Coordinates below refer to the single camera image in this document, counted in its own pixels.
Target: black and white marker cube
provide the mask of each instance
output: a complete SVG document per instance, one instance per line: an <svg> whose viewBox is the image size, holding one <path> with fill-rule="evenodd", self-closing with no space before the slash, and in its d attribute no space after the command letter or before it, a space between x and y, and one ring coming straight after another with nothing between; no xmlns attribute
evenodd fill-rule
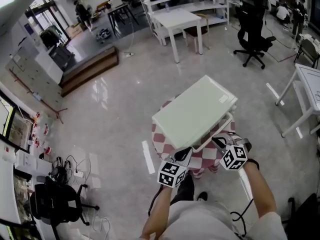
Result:
<svg viewBox="0 0 320 240"><path fill-rule="evenodd" d="M184 180L185 176L187 175L187 171L187 167L164 160L161 162L158 171L157 182L162 185L174 188Z"/></svg>
<svg viewBox="0 0 320 240"><path fill-rule="evenodd" d="M226 170L239 170L248 160L246 151L242 146L232 145L220 160L220 164Z"/></svg>

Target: wooden step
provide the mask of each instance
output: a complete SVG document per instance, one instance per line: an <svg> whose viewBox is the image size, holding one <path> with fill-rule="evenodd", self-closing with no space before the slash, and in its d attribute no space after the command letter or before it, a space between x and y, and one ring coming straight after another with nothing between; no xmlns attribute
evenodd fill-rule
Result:
<svg viewBox="0 0 320 240"><path fill-rule="evenodd" d="M77 67L74 70L72 70L69 74L64 75L62 80L61 80L60 86L63 88L69 82L71 82L75 77L77 77L78 75L82 74L86 70L89 70L90 68L92 68L95 65L99 64L100 62L103 62L108 57L113 56L116 52L117 51L116 51L115 47L111 47L111 48L101 52L97 56L89 59L84 64L82 64L79 67Z"/></svg>
<svg viewBox="0 0 320 240"><path fill-rule="evenodd" d="M95 78L101 73L115 67L119 64L117 52L114 50L114 53L109 54L107 58L95 63L94 66L89 66L86 70L83 70L81 73L78 73L73 79L69 80L62 88L61 96L65 97L78 87L82 86L84 83Z"/></svg>

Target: white shirt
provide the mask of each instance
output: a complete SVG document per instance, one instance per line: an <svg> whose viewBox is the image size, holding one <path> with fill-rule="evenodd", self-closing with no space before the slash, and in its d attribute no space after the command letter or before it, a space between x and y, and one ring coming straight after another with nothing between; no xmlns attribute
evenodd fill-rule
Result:
<svg viewBox="0 0 320 240"><path fill-rule="evenodd" d="M277 8L277 13L276 13L276 17L279 18L280 20L284 20L287 15L290 17L290 13L288 12L287 8L283 7L283 6L279 6Z"/></svg>
<svg viewBox="0 0 320 240"><path fill-rule="evenodd" d="M179 201L170 206L161 240L239 240L228 209L219 202ZM275 212L262 216L247 232L246 240L287 240Z"/></svg>

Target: forearm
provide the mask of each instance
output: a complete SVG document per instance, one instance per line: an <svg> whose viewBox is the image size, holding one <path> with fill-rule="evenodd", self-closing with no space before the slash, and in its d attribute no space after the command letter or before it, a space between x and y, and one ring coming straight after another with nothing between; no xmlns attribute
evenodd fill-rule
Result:
<svg viewBox="0 0 320 240"><path fill-rule="evenodd" d="M254 204L259 218L269 212L276 212L277 207L274 195L257 166L252 162L246 162L243 168L250 183Z"/></svg>
<svg viewBox="0 0 320 240"><path fill-rule="evenodd" d="M159 194L155 206L152 209L150 217L147 219L143 230L142 238L149 239L152 233L155 233L155 239L158 239L167 228L169 208L171 201L172 188L164 186Z"/></svg>

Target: black shoe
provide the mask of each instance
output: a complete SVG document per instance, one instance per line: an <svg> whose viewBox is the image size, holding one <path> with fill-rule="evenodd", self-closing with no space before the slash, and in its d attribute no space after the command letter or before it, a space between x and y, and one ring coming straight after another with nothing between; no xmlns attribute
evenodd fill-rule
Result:
<svg viewBox="0 0 320 240"><path fill-rule="evenodd" d="M207 201L208 200L208 193L203 191L198 195L197 201Z"/></svg>

